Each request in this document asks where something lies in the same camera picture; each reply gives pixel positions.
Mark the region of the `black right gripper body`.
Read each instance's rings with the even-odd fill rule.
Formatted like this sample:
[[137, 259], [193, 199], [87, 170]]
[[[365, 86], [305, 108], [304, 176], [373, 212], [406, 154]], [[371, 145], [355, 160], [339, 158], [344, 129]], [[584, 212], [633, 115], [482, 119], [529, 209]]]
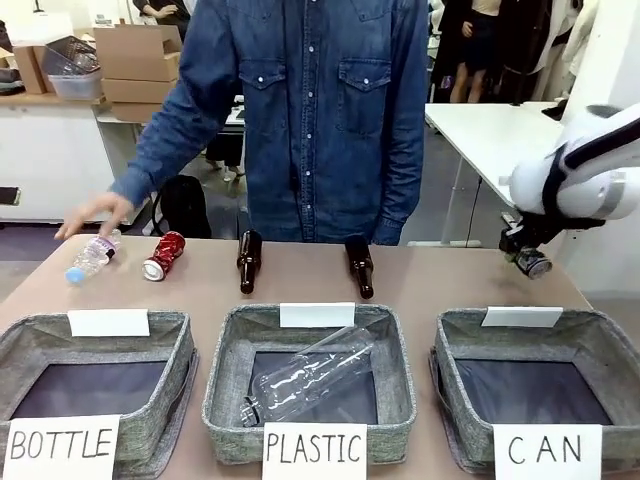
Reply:
[[501, 213], [505, 227], [501, 231], [498, 248], [502, 252], [520, 252], [537, 249], [552, 241], [566, 227], [566, 219], [547, 215], [524, 213], [516, 219]]

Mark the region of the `person right hand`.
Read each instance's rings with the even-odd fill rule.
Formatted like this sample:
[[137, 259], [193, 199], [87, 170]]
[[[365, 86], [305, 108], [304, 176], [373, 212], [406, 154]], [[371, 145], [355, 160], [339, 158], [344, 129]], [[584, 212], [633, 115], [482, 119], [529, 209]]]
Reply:
[[71, 238], [80, 232], [86, 222], [99, 214], [108, 215], [98, 232], [100, 237], [107, 238], [133, 210], [134, 205], [125, 197], [114, 192], [106, 192], [79, 207], [63, 222], [54, 235], [54, 238], [56, 240], [67, 240]]

